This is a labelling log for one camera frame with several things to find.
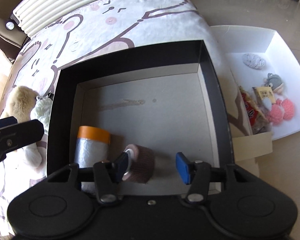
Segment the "floor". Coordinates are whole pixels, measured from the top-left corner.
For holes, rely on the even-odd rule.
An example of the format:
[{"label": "floor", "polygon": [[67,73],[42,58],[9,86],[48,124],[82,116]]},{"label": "floor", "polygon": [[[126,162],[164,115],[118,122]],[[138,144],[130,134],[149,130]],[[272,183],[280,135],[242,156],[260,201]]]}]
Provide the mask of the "floor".
[{"label": "floor", "polygon": [[[300,5],[291,0],[191,0],[211,25],[250,25],[277,30],[300,63]],[[273,142],[257,159],[260,177],[289,195],[299,209],[291,236],[300,240],[300,132]]]}]

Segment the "white radiator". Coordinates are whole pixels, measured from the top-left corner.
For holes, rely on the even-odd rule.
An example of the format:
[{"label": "white radiator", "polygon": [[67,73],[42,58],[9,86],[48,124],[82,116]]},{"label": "white radiator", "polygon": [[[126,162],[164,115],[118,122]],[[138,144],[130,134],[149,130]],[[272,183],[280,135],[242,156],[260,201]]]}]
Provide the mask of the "white radiator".
[{"label": "white radiator", "polygon": [[63,15],[96,0],[23,0],[13,14],[19,27],[30,37]]}]

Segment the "pink pom pom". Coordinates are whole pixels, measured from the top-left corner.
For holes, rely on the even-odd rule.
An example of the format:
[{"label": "pink pom pom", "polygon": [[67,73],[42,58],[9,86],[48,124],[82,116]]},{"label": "pink pom pom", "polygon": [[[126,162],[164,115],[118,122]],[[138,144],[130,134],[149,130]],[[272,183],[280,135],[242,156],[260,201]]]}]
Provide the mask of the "pink pom pom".
[{"label": "pink pom pom", "polygon": [[279,125],[283,120],[283,112],[278,105],[272,105],[271,111],[268,113],[268,119],[273,125]]},{"label": "pink pom pom", "polygon": [[290,120],[294,116],[294,105],[289,99],[285,99],[281,103],[282,108],[284,109],[283,119]]}]

